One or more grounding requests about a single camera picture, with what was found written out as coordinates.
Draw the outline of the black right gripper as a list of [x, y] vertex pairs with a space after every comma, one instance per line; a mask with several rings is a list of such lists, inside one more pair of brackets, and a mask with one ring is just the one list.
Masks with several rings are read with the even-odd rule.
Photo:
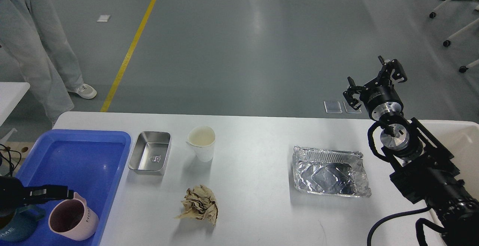
[[349, 87], [343, 92], [346, 102], [354, 110], [359, 110], [361, 107], [359, 99], [354, 98], [354, 95], [358, 94], [369, 118], [374, 121], [379, 121], [380, 117], [386, 113], [402, 113], [404, 105], [394, 86], [408, 80], [402, 64], [397, 59], [385, 60], [379, 55], [378, 60], [382, 68], [374, 79], [374, 83], [358, 86], [349, 76], [347, 77]]

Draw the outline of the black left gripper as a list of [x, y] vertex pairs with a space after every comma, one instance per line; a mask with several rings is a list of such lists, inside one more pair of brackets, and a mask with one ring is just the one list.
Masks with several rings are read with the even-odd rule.
[[21, 181], [10, 176], [0, 177], [0, 216], [6, 217], [23, 205], [42, 205], [50, 201], [70, 200], [74, 190], [67, 186], [24, 187]]

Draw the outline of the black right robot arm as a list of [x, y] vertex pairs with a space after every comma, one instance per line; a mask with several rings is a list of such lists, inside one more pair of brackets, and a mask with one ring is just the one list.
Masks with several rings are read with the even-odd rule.
[[386, 221], [433, 210], [440, 225], [419, 218], [415, 222], [418, 244], [426, 246], [424, 227], [440, 234], [447, 246], [477, 246], [478, 200], [465, 189], [465, 181], [455, 176], [460, 170], [453, 164], [453, 154], [416, 118], [407, 120], [403, 103], [394, 89], [407, 81], [401, 63], [378, 56], [381, 70], [377, 77], [363, 86], [348, 77], [349, 87], [343, 96], [350, 107], [366, 108], [373, 125], [368, 129], [369, 148], [378, 159], [389, 163], [394, 172], [391, 182], [411, 203], [421, 200], [426, 208], [392, 214], [379, 220], [370, 229], [367, 245], [373, 233]]

